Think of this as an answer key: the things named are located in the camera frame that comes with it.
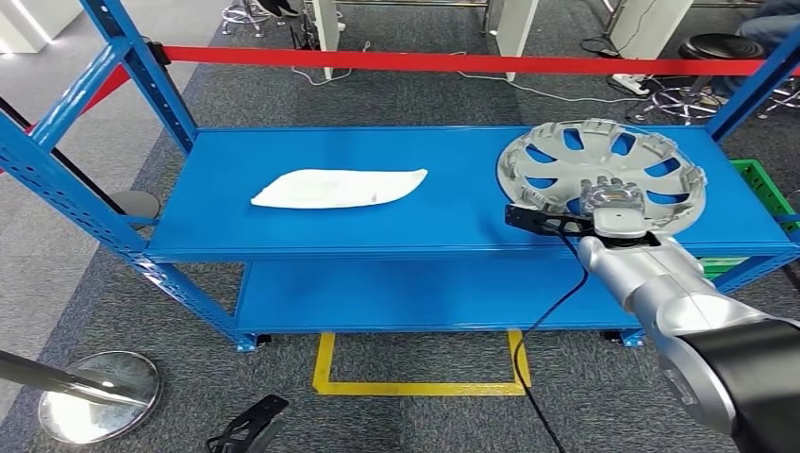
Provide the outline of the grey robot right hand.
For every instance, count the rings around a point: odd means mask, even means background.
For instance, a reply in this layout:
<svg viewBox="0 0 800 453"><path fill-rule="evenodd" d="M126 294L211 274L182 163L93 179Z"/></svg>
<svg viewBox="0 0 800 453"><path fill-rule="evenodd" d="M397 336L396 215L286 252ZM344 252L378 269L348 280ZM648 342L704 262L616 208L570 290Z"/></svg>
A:
<svg viewBox="0 0 800 453"><path fill-rule="evenodd" d="M596 209L614 208L645 213L644 193L635 182L623 182L618 177L599 176L594 182L582 179L580 183L579 212L592 216Z"/></svg>

